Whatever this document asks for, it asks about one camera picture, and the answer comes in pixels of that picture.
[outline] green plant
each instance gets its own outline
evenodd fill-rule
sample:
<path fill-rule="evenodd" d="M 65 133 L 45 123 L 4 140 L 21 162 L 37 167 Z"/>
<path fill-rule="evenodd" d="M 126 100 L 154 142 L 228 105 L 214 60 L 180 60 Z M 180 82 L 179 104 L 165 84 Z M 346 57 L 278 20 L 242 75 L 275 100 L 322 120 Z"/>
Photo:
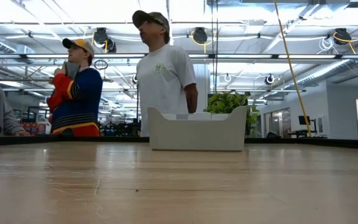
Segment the green plant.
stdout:
<path fill-rule="evenodd" d="M 208 100 L 208 107 L 204 110 L 205 112 L 210 112 L 214 114 L 222 113 L 232 113 L 233 110 L 239 106 L 248 105 L 248 96 L 240 95 L 235 93 L 234 95 L 231 92 L 227 93 L 216 93 Z M 256 133 L 256 124 L 258 123 L 259 110 L 256 108 L 256 105 L 249 105 L 247 108 L 247 121 L 246 121 L 246 134 L 255 134 Z"/>

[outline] phone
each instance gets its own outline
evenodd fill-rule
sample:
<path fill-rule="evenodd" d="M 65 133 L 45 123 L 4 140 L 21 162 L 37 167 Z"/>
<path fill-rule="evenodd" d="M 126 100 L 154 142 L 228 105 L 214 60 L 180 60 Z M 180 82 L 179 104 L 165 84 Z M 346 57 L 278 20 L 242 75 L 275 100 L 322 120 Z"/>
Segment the phone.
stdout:
<path fill-rule="evenodd" d="M 66 69 L 66 76 L 75 79 L 75 76 L 80 70 L 80 65 L 71 62 L 65 62 L 63 63 L 63 66 Z"/>

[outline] white tray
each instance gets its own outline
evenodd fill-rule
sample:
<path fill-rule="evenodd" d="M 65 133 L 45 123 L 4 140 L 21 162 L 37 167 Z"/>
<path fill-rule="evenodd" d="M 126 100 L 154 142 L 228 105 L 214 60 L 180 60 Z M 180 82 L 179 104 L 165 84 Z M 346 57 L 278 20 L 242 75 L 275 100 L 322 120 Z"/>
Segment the white tray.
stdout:
<path fill-rule="evenodd" d="M 149 108 L 150 147 L 153 150 L 235 151 L 244 149 L 247 107 L 225 120 L 169 120 Z"/>

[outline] wooden table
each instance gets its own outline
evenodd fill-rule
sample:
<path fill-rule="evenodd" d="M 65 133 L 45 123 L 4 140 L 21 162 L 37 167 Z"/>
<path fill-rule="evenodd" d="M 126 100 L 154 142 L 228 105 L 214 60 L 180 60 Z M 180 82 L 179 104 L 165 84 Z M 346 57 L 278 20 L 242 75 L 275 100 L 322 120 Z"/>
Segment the wooden table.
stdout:
<path fill-rule="evenodd" d="M 0 146 L 0 223 L 358 223 L 358 149 Z"/>

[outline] hand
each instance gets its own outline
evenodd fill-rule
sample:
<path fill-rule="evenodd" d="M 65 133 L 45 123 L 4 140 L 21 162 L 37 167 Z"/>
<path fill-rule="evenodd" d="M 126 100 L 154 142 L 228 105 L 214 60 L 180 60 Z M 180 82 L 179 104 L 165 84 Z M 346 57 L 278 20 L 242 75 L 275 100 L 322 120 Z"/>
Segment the hand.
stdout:
<path fill-rule="evenodd" d="M 64 75 L 66 75 L 66 69 L 65 69 L 65 67 L 56 68 L 54 75 L 56 76 L 57 74 L 64 74 Z"/>
<path fill-rule="evenodd" d="M 15 133 L 15 136 L 31 136 L 31 134 L 27 131 L 18 131 Z"/>

